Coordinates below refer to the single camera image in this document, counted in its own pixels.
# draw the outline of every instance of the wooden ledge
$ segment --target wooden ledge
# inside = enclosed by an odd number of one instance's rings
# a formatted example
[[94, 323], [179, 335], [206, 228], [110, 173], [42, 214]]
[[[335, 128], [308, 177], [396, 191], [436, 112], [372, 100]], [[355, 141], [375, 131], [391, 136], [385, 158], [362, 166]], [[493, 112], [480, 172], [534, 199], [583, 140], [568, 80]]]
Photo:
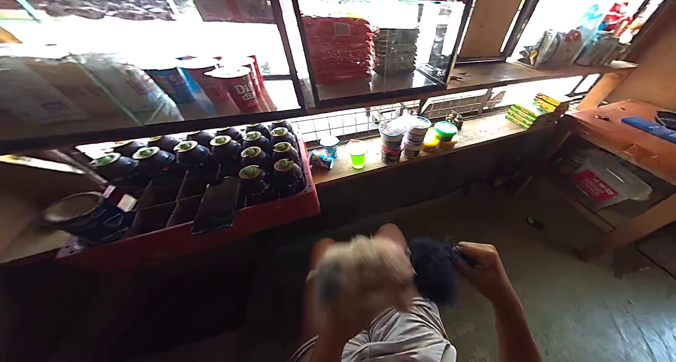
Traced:
[[[476, 62], [472, 64], [460, 64], [453, 70], [453, 74], [462, 75], [462, 80], [450, 81], [445, 89], [427, 91], [424, 93], [412, 93], [410, 95], [396, 98], [377, 99], [373, 101], [359, 102], [342, 106], [326, 108], [308, 108], [309, 115], [324, 114], [351, 108], [379, 106], [383, 104], [395, 104], [401, 101], [411, 101], [415, 99], [425, 99], [449, 95], [455, 93], [465, 93], [467, 91], [489, 89], [513, 85], [515, 83], [544, 81], [547, 79], [568, 78], [572, 76], [586, 76], [589, 74], [606, 73], [630, 73], [636, 64], [625, 61], [613, 61], [609, 66], [579, 66], [569, 65], [565, 68], [555, 70], [533, 69], [517, 62]], [[352, 96], [353, 91], [346, 91], [343, 96]]]
[[382, 141], [380, 137], [374, 137], [364, 140], [368, 146], [368, 153], [363, 169], [352, 168], [350, 155], [345, 145], [339, 145], [338, 157], [333, 163], [333, 169], [312, 167], [312, 178], [316, 185], [343, 182], [358, 176], [370, 175], [371, 173], [389, 170], [390, 168], [398, 168], [412, 162], [443, 156], [465, 148], [533, 131], [537, 130], [527, 131], [510, 122], [505, 118], [504, 112], [471, 119], [462, 125], [462, 130], [459, 133], [460, 140], [453, 150], [437, 148], [436, 151], [431, 153], [421, 151], [420, 155], [416, 158], [406, 158], [402, 153], [400, 161], [393, 165], [387, 165], [381, 160]]

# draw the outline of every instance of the green drink cup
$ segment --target green drink cup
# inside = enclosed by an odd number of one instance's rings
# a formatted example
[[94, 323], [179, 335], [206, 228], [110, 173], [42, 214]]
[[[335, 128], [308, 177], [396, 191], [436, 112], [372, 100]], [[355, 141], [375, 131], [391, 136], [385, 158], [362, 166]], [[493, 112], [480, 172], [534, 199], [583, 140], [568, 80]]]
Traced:
[[352, 168], [361, 169], [364, 167], [364, 161], [367, 157], [368, 148], [366, 143], [361, 140], [351, 139], [348, 143], [348, 153], [352, 161]]

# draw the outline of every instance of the yellow container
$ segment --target yellow container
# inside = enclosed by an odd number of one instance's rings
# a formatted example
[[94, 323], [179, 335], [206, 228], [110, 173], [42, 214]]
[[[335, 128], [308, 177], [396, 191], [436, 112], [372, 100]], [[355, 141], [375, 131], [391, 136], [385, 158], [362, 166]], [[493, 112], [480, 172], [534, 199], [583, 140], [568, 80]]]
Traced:
[[453, 138], [451, 139], [450, 142], [439, 142], [439, 147], [443, 148], [444, 150], [452, 150], [453, 148], [455, 148], [459, 139], [460, 138], [458, 137], [458, 134], [455, 134], [453, 135]]
[[425, 152], [434, 152], [437, 150], [437, 146], [439, 145], [439, 140], [436, 137], [437, 132], [434, 130], [434, 128], [430, 128], [427, 133], [425, 134], [425, 140], [423, 140], [423, 147], [420, 149], [421, 151]]

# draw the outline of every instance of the small figurine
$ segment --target small figurine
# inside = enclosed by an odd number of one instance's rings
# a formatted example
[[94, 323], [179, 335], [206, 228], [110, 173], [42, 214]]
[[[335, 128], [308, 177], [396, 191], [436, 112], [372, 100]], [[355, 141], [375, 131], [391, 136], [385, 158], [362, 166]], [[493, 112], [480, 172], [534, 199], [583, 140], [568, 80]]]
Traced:
[[453, 110], [451, 110], [451, 113], [449, 115], [446, 115], [446, 121], [455, 124], [456, 127], [458, 127], [458, 131], [462, 129], [462, 123], [464, 122], [462, 120], [462, 115], [458, 114]]

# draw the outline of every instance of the dark blue yarn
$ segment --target dark blue yarn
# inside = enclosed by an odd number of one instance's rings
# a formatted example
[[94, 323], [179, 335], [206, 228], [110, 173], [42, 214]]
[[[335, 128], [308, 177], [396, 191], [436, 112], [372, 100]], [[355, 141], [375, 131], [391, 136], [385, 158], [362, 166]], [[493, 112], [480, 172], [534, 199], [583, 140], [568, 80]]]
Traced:
[[474, 265], [473, 261], [455, 250], [454, 245], [427, 237], [416, 238], [409, 245], [418, 291], [438, 305], [452, 305], [458, 296], [461, 273], [453, 262], [461, 258]]

